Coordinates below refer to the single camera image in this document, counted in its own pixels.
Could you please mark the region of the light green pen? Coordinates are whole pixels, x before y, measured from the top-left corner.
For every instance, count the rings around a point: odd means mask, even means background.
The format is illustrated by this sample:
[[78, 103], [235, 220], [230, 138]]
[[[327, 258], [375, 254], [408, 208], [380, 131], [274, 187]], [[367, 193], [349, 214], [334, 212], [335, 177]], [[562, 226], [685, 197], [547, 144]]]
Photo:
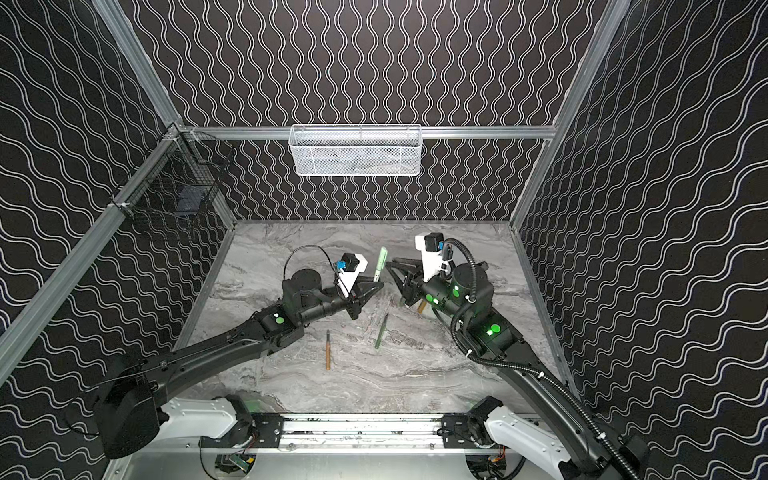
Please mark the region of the light green pen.
[[384, 270], [386, 265], [387, 258], [388, 258], [388, 249], [386, 247], [381, 247], [379, 251], [378, 259], [377, 259], [374, 276], [373, 276], [374, 282], [378, 282], [380, 280], [382, 271]]

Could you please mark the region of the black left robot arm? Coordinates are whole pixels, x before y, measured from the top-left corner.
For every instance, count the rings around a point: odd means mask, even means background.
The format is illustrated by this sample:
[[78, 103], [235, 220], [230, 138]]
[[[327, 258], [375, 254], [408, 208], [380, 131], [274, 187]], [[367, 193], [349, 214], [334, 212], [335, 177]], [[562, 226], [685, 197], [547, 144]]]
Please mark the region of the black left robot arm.
[[311, 322], [345, 311], [355, 320], [384, 287], [371, 277], [323, 288], [320, 273], [301, 269], [282, 282], [282, 298], [240, 325], [185, 348], [151, 357], [126, 354], [97, 386], [98, 438], [106, 458], [138, 452], [170, 416], [161, 406], [191, 386], [238, 364], [271, 355], [304, 335]]

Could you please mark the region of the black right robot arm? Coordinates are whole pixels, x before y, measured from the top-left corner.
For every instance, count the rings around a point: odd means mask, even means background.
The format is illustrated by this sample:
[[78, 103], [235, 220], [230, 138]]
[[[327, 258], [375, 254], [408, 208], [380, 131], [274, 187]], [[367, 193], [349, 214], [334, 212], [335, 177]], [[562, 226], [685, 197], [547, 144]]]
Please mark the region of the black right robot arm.
[[386, 269], [406, 305], [427, 302], [460, 353], [496, 369], [545, 423], [526, 426], [510, 408], [486, 399], [480, 424], [491, 443], [518, 452], [554, 479], [641, 478], [647, 444], [597, 419], [546, 367], [494, 306], [486, 263], [395, 258]]

